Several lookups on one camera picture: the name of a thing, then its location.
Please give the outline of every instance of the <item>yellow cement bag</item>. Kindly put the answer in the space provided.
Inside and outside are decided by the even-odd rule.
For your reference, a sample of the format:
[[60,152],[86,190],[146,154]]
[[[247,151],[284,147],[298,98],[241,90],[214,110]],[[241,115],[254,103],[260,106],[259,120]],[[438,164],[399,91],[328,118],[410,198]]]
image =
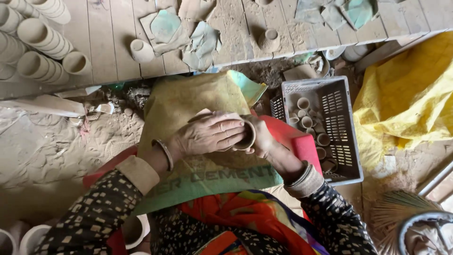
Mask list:
[[452,138],[453,32],[441,33],[366,69],[353,107],[364,169],[389,148]]
[[[153,139],[165,140],[199,111],[250,114],[250,107],[267,86],[236,71],[201,74],[189,78],[166,77],[154,85],[146,102],[145,125],[138,155]],[[267,160],[244,152],[212,152],[186,157],[175,163],[167,180],[155,186],[134,210],[149,213],[198,197],[263,189],[282,183]]]

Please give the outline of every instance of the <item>hand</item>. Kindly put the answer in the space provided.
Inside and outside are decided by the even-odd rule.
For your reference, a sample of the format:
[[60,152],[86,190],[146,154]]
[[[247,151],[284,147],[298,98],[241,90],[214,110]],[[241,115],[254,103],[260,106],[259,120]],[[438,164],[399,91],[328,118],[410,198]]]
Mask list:
[[246,136],[244,122],[237,113],[213,112],[212,116],[189,123],[170,139],[181,157],[228,148]]
[[255,143],[245,152],[247,154],[255,153],[258,157],[267,159],[270,151],[278,145],[278,142],[272,137],[263,120],[254,115],[243,115],[242,118],[250,121],[256,130]]

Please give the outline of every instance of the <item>woman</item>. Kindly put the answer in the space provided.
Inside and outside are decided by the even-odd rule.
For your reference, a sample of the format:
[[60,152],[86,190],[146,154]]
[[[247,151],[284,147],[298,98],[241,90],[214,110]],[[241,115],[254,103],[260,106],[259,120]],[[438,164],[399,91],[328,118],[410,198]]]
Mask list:
[[[127,158],[77,199],[35,254],[109,254],[106,240],[141,198],[165,179],[173,162],[230,147],[245,137],[244,122],[231,117],[230,113],[214,113],[182,127],[165,142],[153,142],[142,153],[146,156]],[[330,254],[376,254],[359,215],[313,165],[301,162],[276,142],[263,121],[251,115],[244,118],[256,128],[256,142],[246,153],[255,153],[274,166],[285,190],[300,200],[316,226],[318,233],[306,226],[307,233],[325,249],[310,247],[300,238],[291,225],[296,220],[277,212],[281,207],[269,210],[272,200],[248,200],[247,196],[261,195],[245,191],[248,195],[206,196],[153,213],[153,228],[159,232],[151,244],[152,254],[322,254],[326,250]]]

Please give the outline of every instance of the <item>broom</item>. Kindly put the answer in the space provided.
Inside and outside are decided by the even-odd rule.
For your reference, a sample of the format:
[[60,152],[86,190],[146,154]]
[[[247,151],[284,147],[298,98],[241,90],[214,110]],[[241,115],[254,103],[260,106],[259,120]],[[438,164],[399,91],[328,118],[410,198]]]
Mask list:
[[398,226],[413,215],[443,211],[435,202],[406,191],[390,191],[376,201],[371,210],[374,231],[383,238],[376,242],[379,254],[401,255],[398,249]]

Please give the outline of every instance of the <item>black patterned sleeve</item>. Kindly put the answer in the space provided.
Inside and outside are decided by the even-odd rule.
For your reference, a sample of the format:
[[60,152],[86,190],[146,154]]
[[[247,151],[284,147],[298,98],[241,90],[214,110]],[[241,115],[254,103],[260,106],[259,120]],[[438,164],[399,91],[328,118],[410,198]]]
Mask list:
[[324,182],[312,195],[299,200],[330,254],[377,254],[365,223],[328,183]]
[[141,198],[140,191],[119,170],[108,172],[49,230],[35,254],[110,254],[107,239]]

